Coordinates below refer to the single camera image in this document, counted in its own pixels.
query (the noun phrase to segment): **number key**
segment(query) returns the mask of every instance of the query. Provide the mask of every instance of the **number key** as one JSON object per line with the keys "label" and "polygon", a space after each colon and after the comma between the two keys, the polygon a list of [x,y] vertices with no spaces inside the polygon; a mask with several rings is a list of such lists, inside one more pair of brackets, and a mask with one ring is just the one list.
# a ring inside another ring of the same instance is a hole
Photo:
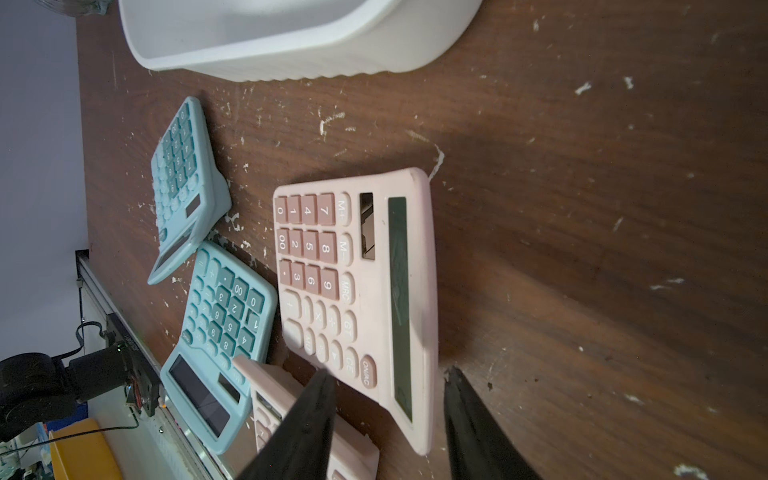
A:
{"label": "number key", "polygon": [[219,285],[216,289],[216,301],[223,306],[227,306],[230,301],[230,291]]}
{"label": "number key", "polygon": [[240,300],[245,301],[245,298],[248,296],[248,284],[241,278],[235,280],[235,284],[232,286],[232,293]]}
{"label": "number key", "polygon": [[237,337],[237,333],[240,331],[240,324],[237,320],[228,316],[224,321],[224,331],[229,333],[232,337]]}
{"label": "number key", "polygon": [[323,194],[317,197],[317,223],[320,225],[335,225],[336,215],[333,205],[333,194]]}
{"label": "number key", "polygon": [[251,332],[246,329],[242,329],[240,331],[240,337],[237,338],[237,345],[246,352],[251,353],[251,350],[253,350],[254,340],[255,339]]}
{"label": "number key", "polygon": [[264,306],[264,297],[254,289],[250,289],[248,292],[248,300],[246,300],[248,308],[256,313],[261,312],[261,307]]}
{"label": "number key", "polygon": [[227,313],[224,311],[221,305],[217,303],[210,310],[210,318],[214,319],[214,322],[218,323],[219,325],[224,323],[224,317],[227,315]]}
{"label": "number key", "polygon": [[219,283],[224,285],[227,289],[232,288],[232,281],[235,280],[235,274],[232,270],[224,268],[219,272]]}
{"label": "number key", "polygon": [[240,320],[243,318],[244,309],[245,308],[243,307],[243,302],[240,302],[238,299],[232,297],[230,299],[230,304],[227,307],[227,312],[229,312],[231,316],[235,317],[235,319]]}
{"label": "number key", "polygon": [[317,197],[304,195],[301,197],[301,223],[317,225]]}
{"label": "number key", "polygon": [[296,225],[301,223],[301,197],[288,197],[288,222]]}

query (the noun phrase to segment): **calculator button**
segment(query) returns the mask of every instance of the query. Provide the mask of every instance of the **calculator button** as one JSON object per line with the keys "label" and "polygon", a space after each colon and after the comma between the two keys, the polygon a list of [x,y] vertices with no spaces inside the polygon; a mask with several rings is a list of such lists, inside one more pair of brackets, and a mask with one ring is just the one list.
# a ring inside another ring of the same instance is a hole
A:
{"label": "calculator button", "polygon": [[219,283],[224,285],[224,288],[232,288],[233,280],[235,280],[235,274],[232,273],[232,270],[225,268],[219,272]]}
{"label": "calculator button", "polygon": [[219,351],[219,347],[216,346],[216,343],[208,340],[203,347],[203,351],[207,353],[210,358],[214,358],[216,356],[216,352]]}
{"label": "calculator button", "polygon": [[238,299],[232,297],[230,298],[230,303],[227,306],[227,312],[233,317],[235,317],[236,320],[240,321],[241,318],[243,318],[243,311],[245,310],[245,306],[243,305],[243,302],[240,302]]}
{"label": "calculator button", "polygon": [[228,356],[232,356],[235,353],[235,347],[237,346],[237,342],[235,342],[231,336],[224,335],[219,345],[221,346],[222,352],[226,353]]}
{"label": "calculator button", "polygon": [[227,306],[227,303],[230,301],[230,291],[224,288],[223,285],[219,285],[219,288],[216,289],[216,301],[221,306]]}
{"label": "calculator button", "polygon": [[256,435],[262,439],[269,440],[272,437],[272,432],[263,423],[256,420],[254,426],[256,427]]}
{"label": "calculator button", "polygon": [[205,290],[203,290],[203,298],[205,298],[209,302],[213,302],[215,296],[216,296],[216,293],[214,292],[214,289],[210,288],[209,286],[206,286]]}
{"label": "calculator button", "polygon": [[328,340],[326,340],[326,336],[324,336],[322,333],[320,333],[317,336],[317,344],[315,345],[315,354],[317,355],[317,359],[321,363],[325,363],[328,361]]}
{"label": "calculator button", "polygon": [[219,325],[224,323],[225,316],[226,313],[224,312],[224,308],[222,308],[222,306],[218,303],[210,309],[210,318]]}
{"label": "calculator button", "polygon": [[320,225],[335,225],[336,215],[333,209],[333,194],[322,194],[317,197],[317,223]]}
{"label": "calculator button", "polygon": [[288,249],[293,257],[300,258],[302,256],[301,233],[301,230],[291,230],[288,232]]}
{"label": "calculator button", "polygon": [[312,322],[312,300],[308,296],[301,300],[301,313],[307,323]]}
{"label": "calculator button", "polygon": [[317,232],[304,232],[302,240],[304,241],[304,258],[317,260]]}
{"label": "calculator button", "polygon": [[184,318],[184,325],[182,326],[182,328],[185,330],[194,331],[195,324],[191,316]]}
{"label": "calculator button", "polygon": [[336,263],[336,234],[334,232],[321,232],[318,235],[320,261],[324,263]]}
{"label": "calculator button", "polygon": [[259,328],[259,316],[252,310],[248,310],[248,316],[245,319],[245,326],[254,332]]}
{"label": "calculator button", "polygon": [[352,275],[342,273],[339,279],[339,295],[347,305],[352,305],[355,302],[355,280]]}
{"label": "calculator button", "polygon": [[366,355],[360,360],[360,379],[362,386],[372,389],[376,386],[376,362]]}
{"label": "calculator button", "polygon": [[341,367],[343,366],[341,345],[337,341],[333,340],[331,342],[331,346],[328,348],[328,354],[331,365],[337,370],[341,370]]}
{"label": "calculator button", "polygon": [[344,227],[349,225],[352,219],[352,201],[349,199],[349,195],[340,194],[336,198],[336,221],[341,223]]}
{"label": "calculator button", "polygon": [[320,271],[320,282],[323,296],[327,299],[339,299],[339,273],[335,270],[324,268]]}
{"label": "calculator button", "polygon": [[327,316],[327,326],[329,333],[333,336],[339,335],[339,332],[341,332],[341,315],[339,314],[339,309],[333,305],[329,306]]}
{"label": "calculator button", "polygon": [[307,265],[304,267],[304,283],[306,291],[320,295],[320,267]]}
{"label": "calculator button", "polygon": [[208,263],[208,274],[205,279],[208,283],[216,283],[216,278],[219,276],[219,269],[221,268],[221,262],[213,259]]}
{"label": "calculator button", "polygon": [[196,343],[195,346],[197,347],[205,342],[205,332],[202,329],[197,329],[194,331],[194,342]]}
{"label": "calculator button", "polygon": [[344,369],[351,376],[357,378],[359,375],[359,366],[357,365],[357,352],[352,347],[347,347],[344,352]]}
{"label": "calculator button", "polygon": [[304,290],[304,264],[293,262],[290,264],[290,284],[294,288]]}
{"label": "calculator button", "polygon": [[245,280],[241,278],[235,280],[235,284],[232,285],[232,293],[240,300],[245,301],[248,297],[248,284],[245,283]]}
{"label": "calculator button", "polygon": [[290,260],[280,261],[280,283],[290,285]]}
{"label": "calculator button", "polygon": [[264,306],[264,295],[258,293],[254,289],[250,289],[250,292],[248,292],[248,299],[245,302],[248,305],[248,308],[254,312],[261,312],[261,308]]}
{"label": "calculator button", "polygon": [[301,325],[293,320],[286,320],[283,324],[283,336],[286,343],[294,348],[300,349],[304,343],[304,331]]}
{"label": "calculator button", "polygon": [[339,235],[338,243],[339,263],[344,266],[352,264],[352,237],[347,233]]}
{"label": "calculator button", "polygon": [[240,336],[237,337],[237,345],[247,353],[251,353],[253,350],[253,343],[256,338],[251,332],[246,329],[240,331]]}
{"label": "calculator button", "polygon": [[240,324],[237,320],[228,316],[224,320],[224,331],[229,333],[233,338],[237,338],[237,334],[240,332]]}
{"label": "calculator button", "polygon": [[301,197],[288,197],[288,223],[301,223]]}
{"label": "calculator button", "polygon": [[354,342],[357,340],[357,319],[355,318],[354,313],[349,311],[344,312],[341,327],[344,330],[344,336],[348,341]]}
{"label": "calculator button", "polygon": [[307,355],[315,354],[315,333],[311,329],[304,330],[304,351]]}
{"label": "calculator button", "polygon": [[288,230],[285,228],[277,231],[277,253],[290,254],[288,251]]}
{"label": "calculator button", "polygon": [[319,300],[315,302],[315,308],[313,313],[314,313],[313,322],[315,323],[315,328],[317,329],[326,328],[326,306],[323,305],[323,302]]}
{"label": "calculator button", "polygon": [[219,343],[219,340],[221,340],[221,327],[216,323],[211,322],[210,325],[208,325],[208,336],[214,342]]}
{"label": "calculator button", "polygon": [[230,360],[226,355],[220,353],[219,356],[216,357],[216,365],[218,365],[222,371],[226,372],[230,369]]}
{"label": "calculator button", "polygon": [[198,276],[194,277],[192,279],[192,288],[194,288],[195,290],[202,290],[203,289],[203,279],[201,279]]}
{"label": "calculator button", "polygon": [[288,318],[301,318],[301,300],[294,292],[284,290],[280,294],[280,308],[283,309],[283,314]]}
{"label": "calculator button", "polygon": [[272,421],[270,420],[270,416],[266,414],[262,409],[256,408],[256,411],[253,413],[253,416],[256,417],[257,422],[261,422],[262,425],[270,426],[272,424]]}
{"label": "calculator button", "polygon": [[275,199],[275,221],[277,223],[288,223],[288,203],[285,197]]}
{"label": "calculator button", "polygon": [[304,195],[301,197],[301,223],[317,225],[317,197]]}

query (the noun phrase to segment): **yellow container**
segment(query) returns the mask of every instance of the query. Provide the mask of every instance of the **yellow container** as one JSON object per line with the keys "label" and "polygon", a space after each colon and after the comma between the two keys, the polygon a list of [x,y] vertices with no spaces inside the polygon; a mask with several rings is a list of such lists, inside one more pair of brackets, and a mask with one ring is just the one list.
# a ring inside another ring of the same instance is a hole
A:
{"label": "yellow container", "polygon": [[[51,439],[60,439],[98,428],[96,420],[85,419],[51,432],[49,436]],[[56,480],[123,480],[102,432],[81,435],[50,445]]]}

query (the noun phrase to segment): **dark wood surface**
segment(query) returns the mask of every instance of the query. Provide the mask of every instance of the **dark wood surface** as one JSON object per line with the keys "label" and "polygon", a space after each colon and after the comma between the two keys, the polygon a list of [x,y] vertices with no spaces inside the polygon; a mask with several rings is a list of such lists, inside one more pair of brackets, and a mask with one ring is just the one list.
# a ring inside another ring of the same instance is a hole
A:
{"label": "dark wood surface", "polygon": [[[275,187],[430,172],[443,152],[440,366],[464,370],[542,477],[765,478],[766,13],[486,0],[418,71],[235,84],[142,68],[112,5],[78,19],[92,265],[163,361],[192,265],[146,283],[149,160],[188,95],[239,214],[215,228],[273,283]],[[313,371],[279,322],[269,361],[302,382]],[[379,478],[448,478],[442,407],[427,457],[357,392],[342,386],[339,407],[381,448]]]}

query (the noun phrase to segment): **white plastic basket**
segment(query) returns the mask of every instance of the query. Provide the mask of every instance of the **white plastic basket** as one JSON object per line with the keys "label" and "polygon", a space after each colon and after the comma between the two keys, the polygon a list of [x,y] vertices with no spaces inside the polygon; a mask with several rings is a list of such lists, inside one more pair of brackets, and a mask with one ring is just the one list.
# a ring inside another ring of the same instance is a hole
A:
{"label": "white plastic basket", "polygon": [[151,70],[231,81],[409,71],[435,60],[482,0],[122,0],[128,46]]}

